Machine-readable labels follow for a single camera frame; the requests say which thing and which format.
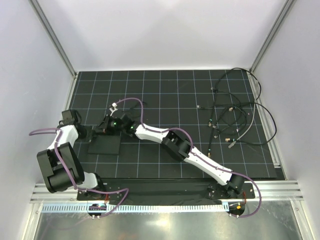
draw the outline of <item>gray wall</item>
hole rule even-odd
[[[36,181],[36,154],[53,136],[29,137],[55,127],[72,77],[27,0],[0,7],[0,239],[21,239]]]
[[[78,71],[248,68],[284,2],[39,0]]]
[[[296,1],[256,70],[278,125],[285,170],[298,180],[316,227],[320,224],[319,10],[319,0]]]

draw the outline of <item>white grid line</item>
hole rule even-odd
[[[228,84],[228,88],[229,88],[229,92],[230,92],[228,74],[226,74],[225,77],[226,77],[226,82],[227,82],[227,84]],[[235,124],[238,125],[235,111],[233,111],[233,114],[234,114]],[[244,150],[242,149],[242,144],[241,144],[241,142],[240,142],[240,147],[241,147],[241,153],[242,153],[242,158],[243,158],[243,163],[244,163],[244,168],[245,168],[245,174],[248,176],[248,171],[247,171],[246,161],[245,161],[245,156],[244,156]]]
[[[195,80],[195,71],[192,70],[192,75],[193,75],[193,86],[194,86],[194,97],[195,97],[195,105],[198,105],[197,102],[197,91],[196,91],[196,80]],[[202,145],[201,145],[201,134],[200,134],[200,121],[199,121],[199,114],[198,114],[198,108],[196,108],[196,118],[198,121],[198,132],[199,132],[199,142],[200,142],[200,152],[202,152]],[[205,172],[202,171],[202,177],[205,177]]]
[[[217,94],[217,93],[214,93],[214,91],[212,91],[212,98],[213,98],[213,100],[215,99],[215,94]],[[215,118],[218,119],[216,107],[214,107],[214,113],[215,113]],[[223,153],[223,150],[222,150],[222,144],[221,144],[221,136],[220,136],[220,134],[219,134],[219,141],[220,141],[219,143],[220,143],[220,148],[221,148],[222,164],[225,165],[224,153]]]
[[[241,71],[241,73],[242,73],[242,77],[243,77],[243,82],[244,82],[245,90],[248,92],[248,89],[247,89],[247,85],[246,85],[246,81],[245,81],[245,77],[244,77],[244,73],[243,73],[243,71]],[[254,117],[254,116],[253,116],[253,109],[252,109],[251,104],[250,104],[250,107],[251,107],[251,111],[252,111],[252,117]],[[260,113],[259,113],[259,111],[258,111],[258,106],[255,106],[255,111],[256,111],[256,113],[258,113],[258,116],[260,117]],[[258,135],[259,142],[261,143],[260,135],[259,135],[259,131],[258,131],[257,126],[255,126],[255,129],[256,129],[256,133],[257,133],[257,135]],[[268,170],[268,166],[267,166],[267,161],[266,161],[266,157],[265,157],[264,149],[263,149],[262,145],[261,145],[260,147],[261,147],[261,151],[262,151],[263,159],[264,159],[264,162],[265,162],[266,172],[268,173],[268,178],[270,178],[270,174],[269,174],[269,170]]]
[[[75,89],[75,92],[74,92],[74,95],[73,95],[73,101],[72,101],[72,104],[71,104],[71,109],[74,107],[75,98],[76,98],[76,95],[77,95],[77,91],[78,91],[78,87],[79,87],[81,76],[82,76],[82,72],[80,72],[79,81],[77,81],[76,89]]]
[[[179,119],[179,128],[180,128],[180,109],[179,109],[179,84],[178,84],[178,71],[176,71],[176,92],[177,92],[177,99],[178,99],[178,119]],[[182,162],[180,162],[180,173],[182,178]]]
[[[145,71],[143,71],[143,81],[142,81],[142,96],[141,96],[142,102],[144,102],[144,86],[145,86]],[[139,145],[138,145],[138,161],[136,166],[136,178],[138,178],[138,172],[139,172],[139,157],[140,157],[140,139],[139,139]]]
[[[147,81],[159,81],[159,79],[146,79]],[[168,80],[168,81],[175,81],[175,79],[164,79],[164,80]],[[193,81],[193,79],[179,79],[182,81]],[[206,81],[206,80],[210,80],[210,79],[196,79],[195,81]],[[229,79],[230,81],[242,81],[242,79],[237,79],[237,78],[233,78],[233,79]],[[81,82],[93,82],[94,80],[80,80]],[[126,79],[107,79],[107,80],[97,80],[97,82],[108,82],[108,81],[114,81],[114,82],[124,82],[126,81]],[[129,81],[141,81],[141,79],[129,79]]]
[[[94,82],[93,82],[93,86],[92,86],[92,94],[94,93],[97,75],[98,75],[98,72],[95,73],[95,78],[94,78]],[[90,96],[88,111],[86,112],[84,125],[87,124],[87,119],[88,119],[88,115],[89,115],[89,109],[90,109],[91,99],[92,99],[92,95]],[[99,154],[96,155],[96,162],[95,162],[96,164],[98,163],[98,158],[99,158]]]
[[[81,164],[96,164],[95,162],[80,162]],[[137,164],[136,162],[118,162],[118,163],[116,163],[116,162],[99,162],[99,164]],[[142,162],[142,163],[140,163],[140,165],[143,165],[143,164],[149,164],[149,165],[158,165],[158,164],[160,164],[160,165],[172,165],[172,164],[176,164],[176,165],[178,165],[178,164],[182,164],[182,165],[188,165],[188,164],[190,164],[190,163],[187,163],[187,162],[160,162],[160,163],[158,163],[158,162]],[[244,163],[243,162],[228,162],[228,163],[226,163],[227,165],[228,164],[239,164],[239,165],[243,165]],[[246,165],[266,165],[264,162],[247,162],[247,163],[245,163]],[[267,163],[267,165],[270,165],[270,166],[273,166],[274,165],[274,163]]]
[[[107,114],[108,101],[109,101],[109,93],[110,93],[110,88],[111,88],[111,82],[112,82],[112,81],[110,81],[110,83],[109,83],[108,97],[106,98],[104,115]],[[99,155],[98,155],[97,158],[96,158],[96,165],[95,165],[95,168],[94,168],[94,172],[95,172],[95,173],[97,172],[98,161],[99,161]]]
[[[159,73],[159,128],[160,128],[160,113],[161,113],[161,71]],[[160,144],[159,144],[159,155],[158,155],[158,178],[160,178]]]
[[[121,94],[124,94],[123,92],[118,92],[118,93],[109,93],[109,95],[121,95]],[[140,95],[142,94],[141,92],[136,92],[136,93],[127,93],[128,95]],[[162,95],[175,95],[177,94],[176,92],[145,92],[144,93],[145,95],[158,95],[158,94],[162,94]],[[184,94],[184,95],[193,95],[195,94],[194,92],[180,92],[180,94]],[[201,94],[201,95],[204,95],[204,94],[207,94],[207,95],[211,95],[210,92],[196,92],[196,94]],[[224,93],[224,92],[218,92],[217,94],[219,95],[229,95],[229,93]],[[250,92],[232,92],[232,94],[251,94],[253,95],[253,93],[250,93]],[[108,95],[108,93],[77,93],[77,94],[74,94],[74,95]]]
[[[80,73],[79,80],[78,80],[78,83],[77,83],[77,86],[76,86],[76,89],[75,89],[75,94],[74,94],[74,96],[73,96],[73,101],[72,101],[71,109],[73,109],[73,107],[74,107],[74,103],[75,103],[75,99],[76,99],[76,94],[77,94],[77,91],[78,91],[78,87],[79,87],[79,83],[80,83],[80,80],[81,80],[81,76],[82,76],[82,72]],[[77,152],[77,154],[76,154],[76,157],[77,157],[77,158],[79,158],[80,147],[81,147],[81,143],[80,143],[78,152]]]
[[[125,84],[124,98],[127,97],[128,77],[129,77],[129,71],[128,71],[127,75],[126,75],[126,84]],[[122,108],[122,110],[125,109],[125,105],[126,105],[126,101],[123,102],[123,108]],[[119,163],[119,154],[116,156],[116,166],[115,166],[115,173],[114,173],[114,177],[115,177],[115,178],[117,177],[118,163]]]

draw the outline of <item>floor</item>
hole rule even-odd
[[[181,127],[192,137],[195,146],[207,154],[211,129],[208,127],[210,109],[197,105],[213,104],[214,86],[224,70],[164,70],[164,71],[92,71],[80,72],[70,108],[82,116],[82,124],[95,126],[107,113],[107,107],[117,100],[129,97],[141,99],[144,104],[144,123],[159,128]],[[253,101],[248,76],[241,70],[227,75],[219,89],[236,95],[241,101]],[[218,93],[217,104],[231,103],[229,94]],[[140,111],[134,101],[119,106],[139,119]],[[245,109],[248,122],[253,109]],[[228,113],[226,123],[236,118]],[[211,146],[211,159],[246,174],[251,178],[275,178],[276,172],[267,145],[251,146],[237,143],[228,148],[223,134]],[[266,140],[262,123],[255,115],[254,126],[243,140],[261,143]],[[88,142],[76,142],[74,150],[86,172],[96,172],[102,178],[209,178],[210,176],[188,163],[173,160],[157,143],[121,136],[120,154],[88,154]]]
[[[244,214],[256,207],[256,202],[247,202]],[[120,213],[84,220],[87,217],[87,213],[41,213],[34,239],[303,239],[290,201],[263,201],[259,213],[247,219],[229,217],[225,212]]]

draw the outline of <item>cable connector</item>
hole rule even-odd
[[[232,148],[232,147],[236,144],[236,142],[237,142],[237,141],[233,141],[233,142],[228,146],[228,148],[229,148],[229,149]]]
[[[117,106],[118,105],[115,102],[110,105],[110,107],[109,107],[109,110],[111,111],[110,116],[112,116],[112,114],[114,114],[114,112],[118,110]]]
[[[217,92],[217,89],[215,89],[214,87],[211,87],[211,90],[213,91],[214,94]]]

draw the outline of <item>purple cable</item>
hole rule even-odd
[[[256,210],[255,210],[254,212],[252,212],[252,213],[250,213],[250,214],[247,214],[247,215],[244,215],[244,216],[239,216],[239,218],[251,217],[252,215],[256,214],[256,213],[259,211],[259,209],[260,209],[260,207],[261,207],[261,203],[262,203],[262,196],[261,196],[260,189],[258,188],[258,186],[257,186],[257,184],[255,183],[255,181],[253,181],[250,177],[248,177],[248,176],[246,176],[246,175],[244,175],[244,174],[241,174],[241,173],[239,173],[239,172],[228,171],[228,170],[225,170],[225,169],[216,167],[216,166],[212,165],[211,163],[209,163],[208,161],[204,160],[202,157],[200,157],[200,156],[197,155],[196,153],[192,152],[192,149],[194,148],[194,143],[193,143],[193,141],[192,141],[191,136],[190,136],[185,130],[183,130],[183,129],[179,128],[179,127],[172,127],[172,128],[169,128],[169,129],[166,129],[166,130],[163,130],[163,131],[157,131],[157,130],[153,130],[153,129],[149,129],[149,128],[145,127],[145,125],[143,124],[143,119],[144,119],[144,105],[143,105],[142,101],[141,101],[139,98],[136,98],[136,97],[128,97],[128,98],[124,98],[124,99],[119,100],[119,101],[116,102],[115,104],[118,105],[119,103],[124,102],[124,101],[126,101],[126,100],[135,100],[135,101],[138,101],[138,102],[140,103],[140,105],[141,105],[140,122],[141,122],[141,125],[142,125],[142,127],[143,127],[144,129],[146,129],[146,130],[148,130],[148,131],[151,131],[151,132],[153,132],[153,133],[158,133],[158,134],[166,133],[166,132],[169,132],[169,131],[171,131],[171,130],[178,130],[178,131],[184,133],[184,134],[187,136],[187,138],[189,139],[189,142],[190,142],[190,144],[191,144],[191,148],[190,148],[190,149],[191,149],[191,151],[190,151],[191,154],[193,154],[194,156],[197,156],[201,161],[203,161],[204,163],[208,164],[209,166],[211,166],[211,167],[213,167],[213,168],[215,168],[215,169],[217,169],[217,170],[220,170],[220,171],[223,171],[223,172],[226,172],[226,173],[229,173],[229,174],[234,174],[234,175],[241,176],[241,177],[249,180],[250,182],[252,182],[252,184],[255,186],[255,188],[256,188],[256,190],[257,190],[257,192],[258,192],[258,195],[259,195],[259,204],[258,204],[258,206],[257,206],[257,208],[256,208]]]
[[[120,190],[117,190],[117,191],[98,191],[98,190],[94,190],[94,189],[84,189],[84,188],[78,188],[70,170],[68,169],[65,161],[63,160],[63,158],[61,157],[59,151],[58,151],[58,142],[59,142],[59,139],[61,138],[62,134],[63,134],[63,131],[59,128],[54,128],[54,127],[50,127],[50,128],[42,128],[42,129],[37,129],[37,130],[33,130],[29,133],[29,136],[33,136],[33,135],[38,135],[38,134],[44,134],[43,131],[46,131],[45,133],[46,134],[55,134],[56,132],[47,132],[47,131],[59,131],[57,137],[56,137],[56,140],[55,140],[55,143],[54,143],[54,152],[56,154],[56,156],[58,157],[59,161],[61,162],[64,170],[66,171],[66,174],[68,175],[68,177],[70,178],[70,181],[74,187],[75,190],[79,190],[79,191],[88,191],[88,192],[93,192],[93,193],[98,193],[98,194],[116,194],[116,193],[121,193],[121,192],[124,192],[125,191],[125,194],[123,196],[123,198],[119,201],[119,203],[112,209],[110,210],[109,212],[106,212],[105,214],[102,214],[100,217],[103,218],[103,217],[106,217],[108,216],[109,214],[111,214],[112,212],[114,212],[117,207],[120,206],[120,204],[126,199],[127,195],[128,195],[128,192],[129,192],[129,189],[128,188],[124,188],[124,189],[120,189]],[[79,223],[82,223],[83,220],[81,220],[80,222],[77,222],[74,226],[78,225]]]

